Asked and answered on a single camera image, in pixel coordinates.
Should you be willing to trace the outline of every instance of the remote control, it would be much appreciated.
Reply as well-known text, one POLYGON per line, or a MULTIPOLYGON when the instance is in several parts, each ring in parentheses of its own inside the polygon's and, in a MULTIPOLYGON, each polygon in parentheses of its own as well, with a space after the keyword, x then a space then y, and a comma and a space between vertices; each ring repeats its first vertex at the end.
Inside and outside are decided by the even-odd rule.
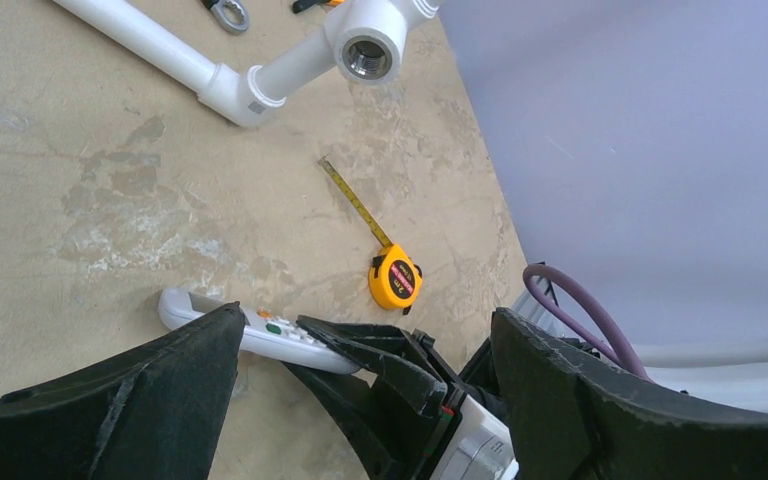
MULTIPOLYGON (((166 288, 160 294, 157 313, 166 327, 175 330, 226 303, 183 288, 166 288)), ((240 310, 246 317, 240 350, 331 373, 350 375, 360 370, 295 323, 264 310, 242 306, 240 310)))

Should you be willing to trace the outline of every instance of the white device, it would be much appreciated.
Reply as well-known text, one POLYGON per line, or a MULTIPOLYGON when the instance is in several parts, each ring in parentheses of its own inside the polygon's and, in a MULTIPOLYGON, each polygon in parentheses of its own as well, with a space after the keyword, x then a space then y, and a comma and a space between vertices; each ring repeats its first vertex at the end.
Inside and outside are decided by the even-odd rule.
POLYGON ((519 464, 508 427, 470 396, 460 412, 461 423, 431 480, 513 480, 519 464))
MULTIPOLYGON (((160 294, 157 313, 166 327, 175 330, 226 303, 183 288, 166 288, 160 294)), ((331 373, 350 375, 360 370, 295 323, 264 310, 242 306, 240 310, 246 318, 240 350, 331 373)))

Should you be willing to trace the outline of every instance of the white wall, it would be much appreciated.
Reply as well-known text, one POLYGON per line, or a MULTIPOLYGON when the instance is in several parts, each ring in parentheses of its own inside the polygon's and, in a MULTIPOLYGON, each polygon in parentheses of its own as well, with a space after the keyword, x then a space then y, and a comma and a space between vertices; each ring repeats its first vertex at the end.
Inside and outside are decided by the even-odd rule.
POLYGON ((577 278, 632 342, 768 334, 768 2, 441 16, 530 261, 577 278))

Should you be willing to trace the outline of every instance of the yellow tape measure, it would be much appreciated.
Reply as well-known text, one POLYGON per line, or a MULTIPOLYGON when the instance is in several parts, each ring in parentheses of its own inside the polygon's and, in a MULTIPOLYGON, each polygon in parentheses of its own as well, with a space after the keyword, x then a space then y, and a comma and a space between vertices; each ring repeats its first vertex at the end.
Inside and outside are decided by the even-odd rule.
POLYGON ((325 173, 334 180, 337 188, 355 207, 363 221, 375 238, 381 243, 381 251, 372 259, 369 269, 369 291, 372 298, 381 308, 387 310, 401 309, 405 315, 410 312, 413 302, 422 287, 422 270, 414 264, 398 244, 393 243, 384 233, 381 225, 372 218, 369 210, 363 206, 355 192, 343 177, 337 173, 331 162, 325 157, 319 159, 319 165, 325 173))

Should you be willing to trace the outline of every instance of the concrete floor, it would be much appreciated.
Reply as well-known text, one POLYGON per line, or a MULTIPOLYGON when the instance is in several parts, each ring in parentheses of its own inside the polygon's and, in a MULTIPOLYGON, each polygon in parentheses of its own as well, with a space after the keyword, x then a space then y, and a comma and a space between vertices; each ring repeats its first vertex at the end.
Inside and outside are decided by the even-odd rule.
MULTIPOLYGON (((231 37, 197 0, 133 3, 237 69, 325 14, 248 1, 252 28, 231 37)), ((163 335, 167 285, 422 328, 462 366, 521 291, 524 259, 439 22, 405 59, 380 88, 332 71, 244 131, 54 3, 0 3, 0 396, 163 335), (373 304, 378 245, 316 165, 324 154, 422 265, 409 316, 373 304)), ((365 476, 280 364, 242 355, 211 478, 365 476)))

